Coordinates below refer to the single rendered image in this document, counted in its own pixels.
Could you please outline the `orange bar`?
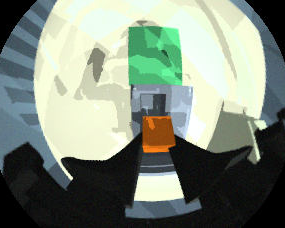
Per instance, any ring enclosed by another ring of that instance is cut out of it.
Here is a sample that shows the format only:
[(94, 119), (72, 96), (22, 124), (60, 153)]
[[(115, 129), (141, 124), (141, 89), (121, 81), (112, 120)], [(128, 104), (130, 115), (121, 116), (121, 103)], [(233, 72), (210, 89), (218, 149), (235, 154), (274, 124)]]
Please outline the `orange bar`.
[(167, 151), (175, 145), (173, 121), (167, 117), (142, 117), (142, 149), (143, 153)]

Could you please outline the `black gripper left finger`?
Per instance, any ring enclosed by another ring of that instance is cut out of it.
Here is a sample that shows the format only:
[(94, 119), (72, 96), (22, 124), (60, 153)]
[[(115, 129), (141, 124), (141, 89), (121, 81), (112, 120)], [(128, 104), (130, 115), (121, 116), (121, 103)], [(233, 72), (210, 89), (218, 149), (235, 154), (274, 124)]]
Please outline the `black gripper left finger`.
[(125, 203), (126, 209), (133, 209), (142, 153), (142, 131), (139, 131), (133, 141), (105, 161), (62, 157), (61, 162), (71, 178), (114, 191), (119, 201)]

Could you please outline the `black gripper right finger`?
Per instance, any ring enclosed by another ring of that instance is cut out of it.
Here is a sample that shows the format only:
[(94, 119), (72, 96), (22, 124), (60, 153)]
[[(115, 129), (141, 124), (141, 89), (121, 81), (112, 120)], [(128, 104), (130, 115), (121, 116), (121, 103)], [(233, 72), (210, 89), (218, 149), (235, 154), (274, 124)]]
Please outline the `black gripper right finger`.
[(187, 139), (177, 137), (174, 134), (175, 145), (169, 147), (171, 159), (173, 159), (175, 171), (177, 171), (179, 185), (182, 187), (185, 205), (199, 201), (199, 197), (205, 191), (211, 189), (219, 178), (227, 173), (239, 162), (249, 158), (254, 146), (239, 147), (238, 150), (225, 151), (225, 153), (210, 153), (202, 147), (187, 142)]

